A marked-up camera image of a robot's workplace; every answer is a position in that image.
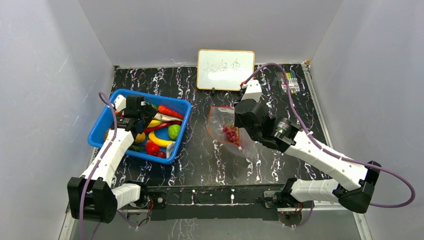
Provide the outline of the purple toy grapes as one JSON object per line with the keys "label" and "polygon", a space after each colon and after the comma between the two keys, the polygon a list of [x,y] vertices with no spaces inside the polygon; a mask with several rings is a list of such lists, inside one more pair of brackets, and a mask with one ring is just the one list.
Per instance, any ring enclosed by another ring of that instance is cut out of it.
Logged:
{"label": "purple toy grapes", "polygon": [[230,143],[233,143],[236,145],[239,144],[239,129],[236,126],[234,126],[233,124],[224,125],[222,128],[222,131],[225,133],[226,139]]}

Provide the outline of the clear orange zip bag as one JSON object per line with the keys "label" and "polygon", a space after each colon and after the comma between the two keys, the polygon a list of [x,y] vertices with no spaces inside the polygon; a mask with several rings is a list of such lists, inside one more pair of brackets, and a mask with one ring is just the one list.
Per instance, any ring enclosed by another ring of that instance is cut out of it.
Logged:
{"label": "clear orange zip bag", "polygon": [[224,125],[235,126],[235,110],[230,106],[213,106],[209,111],[207,119],[207,130],[209,135],[221,143],[229,152],[249,158],[258,152],[255,142],[250,138],[244,128],[238,128],[239,144],[229,142],[223,132]]}

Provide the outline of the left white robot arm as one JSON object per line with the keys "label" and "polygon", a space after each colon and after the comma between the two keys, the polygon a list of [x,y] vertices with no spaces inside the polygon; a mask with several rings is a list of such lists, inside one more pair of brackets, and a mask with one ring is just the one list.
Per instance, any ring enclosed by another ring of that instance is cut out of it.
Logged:
{"label": "left white robot arm", "polygon": [[120,208],[130,203],[144,208],[149,203],[142,184],[129,182],[112,187],[112,180],[126,151],[158,111],[140,94],[118,95],[114,100],[99,95],[110,110],[109,121],[100,130],[103,144],[87,169],[79,177],[70,178],[67,193],[74,219],[110,223]]}

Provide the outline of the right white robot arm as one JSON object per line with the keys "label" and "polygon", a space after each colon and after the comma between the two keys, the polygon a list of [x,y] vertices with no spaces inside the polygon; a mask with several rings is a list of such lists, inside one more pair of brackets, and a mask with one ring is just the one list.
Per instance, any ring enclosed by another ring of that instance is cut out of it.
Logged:
{"label": "right white robot arm", "polygon": [[241,100],[235,105],[234,124],[245,129],[253,141],[301,159],[330,176],[326,180],[288,179],[280,192],[264,194],[268,208],[324,201],[339,203],[355,213],[367,212],[380,174],[378,170],[343,161],[337,151],[328,154],[327,145],[315,146],[298,124],[286,117],[271,117],[253,99]]}

